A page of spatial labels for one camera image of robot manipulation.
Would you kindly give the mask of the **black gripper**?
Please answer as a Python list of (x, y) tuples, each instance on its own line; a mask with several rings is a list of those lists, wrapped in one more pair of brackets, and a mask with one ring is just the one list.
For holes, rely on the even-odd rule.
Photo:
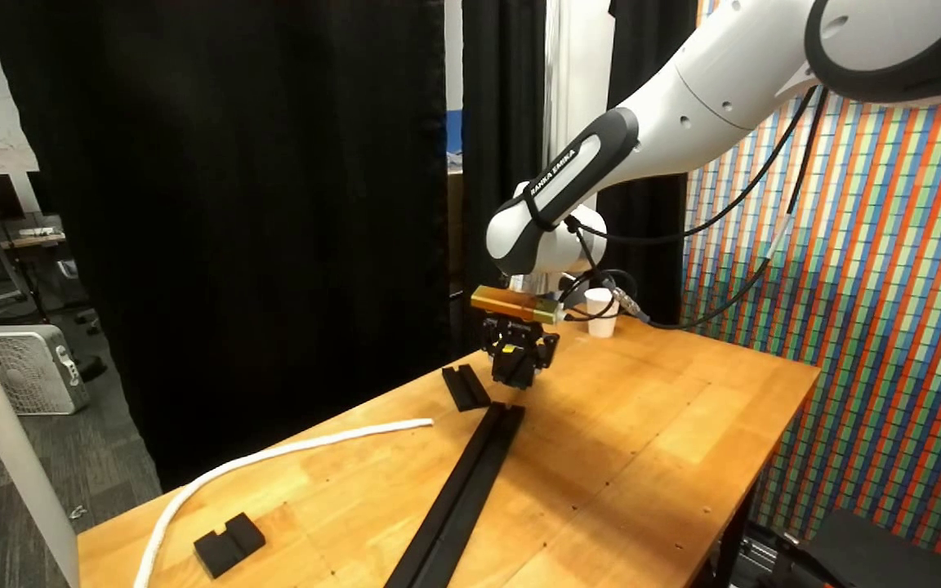
[(529, 388), (540, 368), (552, 364), (558, 335), (540, 322), (491, 312), (483, 320), (483, 350), (491, 355), (491, 376), (511, 388)]

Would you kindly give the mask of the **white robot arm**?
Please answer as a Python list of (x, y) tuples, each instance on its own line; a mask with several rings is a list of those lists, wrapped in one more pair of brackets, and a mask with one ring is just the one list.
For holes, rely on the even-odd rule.
[(722, 0), (491, 214), (491, 260), (504, 275), (583, 263), (603, 246), (579, 238), (567, 214), (598, 227), (591, 191), (690, 174), (814, 84), (868, 104), (941, 101), (941, 0)]

